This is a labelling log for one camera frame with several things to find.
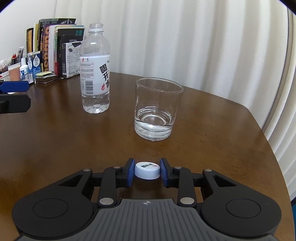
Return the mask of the clear plastic water bottle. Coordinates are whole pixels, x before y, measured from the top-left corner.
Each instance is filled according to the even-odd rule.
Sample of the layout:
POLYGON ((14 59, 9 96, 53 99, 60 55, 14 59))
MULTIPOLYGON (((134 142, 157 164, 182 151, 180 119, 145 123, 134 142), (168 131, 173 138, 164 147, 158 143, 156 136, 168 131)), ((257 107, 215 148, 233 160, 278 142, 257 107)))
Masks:
POLYGON ((103 24, 92 23, 80 47, 80 87, 83 109, 103 113, 109 108, 110 44, 103 24))

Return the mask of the white plastic bottle cap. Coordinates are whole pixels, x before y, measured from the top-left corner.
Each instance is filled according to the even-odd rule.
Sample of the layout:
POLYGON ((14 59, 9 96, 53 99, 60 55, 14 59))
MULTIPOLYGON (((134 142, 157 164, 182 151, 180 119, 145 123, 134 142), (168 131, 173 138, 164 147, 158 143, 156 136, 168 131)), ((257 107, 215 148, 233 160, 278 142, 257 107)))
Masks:
POLYGON ((153 162, 138 162, 134 174, 144 180, 155 180, 160 176, 160 166, 153 162))

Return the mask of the small white blue bottle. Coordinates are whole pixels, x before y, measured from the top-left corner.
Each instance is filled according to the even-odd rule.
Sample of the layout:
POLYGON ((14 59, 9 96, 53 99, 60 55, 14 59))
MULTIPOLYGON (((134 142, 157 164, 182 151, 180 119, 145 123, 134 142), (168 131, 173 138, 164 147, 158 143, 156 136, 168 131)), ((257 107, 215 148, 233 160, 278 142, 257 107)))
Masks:
POLYGON ((29 68, 28 68, 28 65, 26 63, 26 58, 23 57, 21 59, 21 66, 20 66, 20 77, 21 77, 21 80, 27 79, 28 72, 29 72, 29 68))

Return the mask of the pink cup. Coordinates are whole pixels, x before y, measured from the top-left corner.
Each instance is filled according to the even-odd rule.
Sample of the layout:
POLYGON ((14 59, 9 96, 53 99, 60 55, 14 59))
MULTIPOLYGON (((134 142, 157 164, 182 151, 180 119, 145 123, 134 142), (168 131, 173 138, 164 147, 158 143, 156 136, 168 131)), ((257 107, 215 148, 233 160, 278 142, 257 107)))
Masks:
POLYGON ((8 66, 8 71, 9 71, 11 81, 20 81, 21 79, 20 67, 21 67, 21 63, 16 63, 14 65, 8 66))

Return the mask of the white basket of stationery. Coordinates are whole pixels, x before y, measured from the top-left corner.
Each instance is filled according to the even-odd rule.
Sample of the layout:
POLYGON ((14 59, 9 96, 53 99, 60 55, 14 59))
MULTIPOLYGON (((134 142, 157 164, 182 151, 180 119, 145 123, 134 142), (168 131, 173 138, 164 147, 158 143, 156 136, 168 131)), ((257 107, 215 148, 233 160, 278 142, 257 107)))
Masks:
POLYGON ((11 81, 8 71, 8 66, 14 65, 16 63, 21 63, 21 59, 25 57, 24 46, 18 48, 17 53, 13 54, 11 58, 1 60, 1 81, 11 81))

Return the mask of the yellow sticky note pad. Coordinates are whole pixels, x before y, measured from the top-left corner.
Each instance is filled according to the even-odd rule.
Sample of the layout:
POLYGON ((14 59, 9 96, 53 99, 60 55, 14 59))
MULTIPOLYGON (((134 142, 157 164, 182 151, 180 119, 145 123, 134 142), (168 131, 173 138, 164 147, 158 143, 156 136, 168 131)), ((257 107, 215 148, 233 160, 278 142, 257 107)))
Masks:
POLYGON ((52 71, 44 71, 36 73, 36 78, 47 78, 48 76, 55 75, 52 71))

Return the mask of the blue white small box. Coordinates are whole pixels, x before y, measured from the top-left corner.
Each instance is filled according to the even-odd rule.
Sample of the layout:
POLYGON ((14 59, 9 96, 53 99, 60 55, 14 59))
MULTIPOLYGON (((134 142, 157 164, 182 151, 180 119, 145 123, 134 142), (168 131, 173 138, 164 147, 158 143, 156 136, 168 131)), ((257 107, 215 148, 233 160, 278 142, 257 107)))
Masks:
POLYGON ((29 73, 36 77, 41 72, 41 54, 40 51, 35 51, 27 54, 29 73))

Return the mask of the yellow spine book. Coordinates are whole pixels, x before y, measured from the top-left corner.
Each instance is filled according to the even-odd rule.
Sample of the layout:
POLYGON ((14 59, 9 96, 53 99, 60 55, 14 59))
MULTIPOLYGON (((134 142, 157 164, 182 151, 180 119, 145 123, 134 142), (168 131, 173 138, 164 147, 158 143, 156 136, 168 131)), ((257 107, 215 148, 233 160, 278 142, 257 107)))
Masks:
POLYGON ((26 30, 26 52, 31 53, 34 50, 34 28, 26 30))

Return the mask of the orange lettered black book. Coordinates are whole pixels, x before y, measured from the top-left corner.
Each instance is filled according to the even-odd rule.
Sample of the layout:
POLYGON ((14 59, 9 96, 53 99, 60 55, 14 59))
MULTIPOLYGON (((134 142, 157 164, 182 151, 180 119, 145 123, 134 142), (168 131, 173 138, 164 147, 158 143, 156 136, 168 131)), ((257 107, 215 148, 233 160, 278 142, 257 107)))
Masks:
POLYGON ((52 25, 52 24, 44 25, 44 28, 43 28, 42 44, 41 44, 43 72, 46 72, 46 71, 55 72, 54 60, 53 60, 54 28, 55 28, 55 25, 52 25))

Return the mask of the white paperback book front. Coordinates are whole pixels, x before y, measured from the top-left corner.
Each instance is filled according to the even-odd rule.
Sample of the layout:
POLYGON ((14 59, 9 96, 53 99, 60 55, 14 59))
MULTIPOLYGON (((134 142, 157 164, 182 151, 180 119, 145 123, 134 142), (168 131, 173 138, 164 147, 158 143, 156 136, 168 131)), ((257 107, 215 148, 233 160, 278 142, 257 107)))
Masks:
POLYGON ((61 77, 71 78, 80 74, 80 47, 82 41, 62 44, 61 77))

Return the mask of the white-spined book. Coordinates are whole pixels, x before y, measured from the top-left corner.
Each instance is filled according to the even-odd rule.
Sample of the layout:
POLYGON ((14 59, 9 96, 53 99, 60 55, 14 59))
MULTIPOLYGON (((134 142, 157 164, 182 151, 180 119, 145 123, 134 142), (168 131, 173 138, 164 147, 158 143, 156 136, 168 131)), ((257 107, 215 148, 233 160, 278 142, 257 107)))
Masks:
POLYGON ((58 29, 61 29, 61 28, 75 28, 75 27, 78 27, 78 26, 83 26, 83 25, 55 25, 55 28, 54 28, 54 36, 53 36, 53 40, 54 40, 54 43, 53 43, 53 50, 54 50, 54 54, 53 54, 53 60, 54 60, 54 67, 55 67, 55 74, 57 74, 57 67, 56 67, 56 63, 57 63, 57 32, 58 32, 58 29))

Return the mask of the tall black glossy book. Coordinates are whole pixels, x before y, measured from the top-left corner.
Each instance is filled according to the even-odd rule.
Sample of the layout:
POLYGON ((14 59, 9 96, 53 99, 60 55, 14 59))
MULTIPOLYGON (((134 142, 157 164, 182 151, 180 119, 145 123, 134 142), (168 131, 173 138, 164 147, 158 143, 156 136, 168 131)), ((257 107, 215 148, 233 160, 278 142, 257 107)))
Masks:
POLYGON ((75 24, 75 18, 51 18, 40 19, 37 28, 37 51, 41 48, 41 32, 44 25, 62 25, 62 24, 75 24))

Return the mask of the black book teal title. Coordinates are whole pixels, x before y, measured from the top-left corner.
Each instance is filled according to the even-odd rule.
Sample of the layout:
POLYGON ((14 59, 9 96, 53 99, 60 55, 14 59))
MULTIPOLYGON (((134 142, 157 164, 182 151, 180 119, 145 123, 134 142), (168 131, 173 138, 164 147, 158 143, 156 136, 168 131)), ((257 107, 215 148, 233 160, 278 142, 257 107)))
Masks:
POLYGON ((84 26, 75 28, 61 28, 57 32, 57 74, 62 76, 62 44, 82 41, 84 36, 84 26))

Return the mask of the clear drinking glass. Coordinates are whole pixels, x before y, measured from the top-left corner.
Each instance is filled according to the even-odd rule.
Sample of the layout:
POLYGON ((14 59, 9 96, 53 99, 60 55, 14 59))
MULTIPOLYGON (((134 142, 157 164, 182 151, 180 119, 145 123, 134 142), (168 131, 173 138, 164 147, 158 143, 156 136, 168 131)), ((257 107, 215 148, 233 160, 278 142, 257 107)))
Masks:
POLYGON ((150 141, 167 139, 173 129, 184 87, 163 78, 139 78, 135 86, 134 130, 150 141))

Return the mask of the white curtain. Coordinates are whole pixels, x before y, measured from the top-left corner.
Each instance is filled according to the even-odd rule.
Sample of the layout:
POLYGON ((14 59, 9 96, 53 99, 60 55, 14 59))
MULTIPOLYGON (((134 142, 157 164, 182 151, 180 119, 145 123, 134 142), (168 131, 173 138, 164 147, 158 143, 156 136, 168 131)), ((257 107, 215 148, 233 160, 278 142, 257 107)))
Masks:
POLYGON ((287 56, 280 1, 58 1, 55 15, 103 23, 111 47, 108 111, 85 113, 77 81, 63 95, 67 122, 56 153, 66 172, 129 157, 211 168, 272 197, 282 210, 276 235, 293 239, 287 186, 265 127, 287 56), (138 76, 185 87, 166 140, 134 131, 138 76))

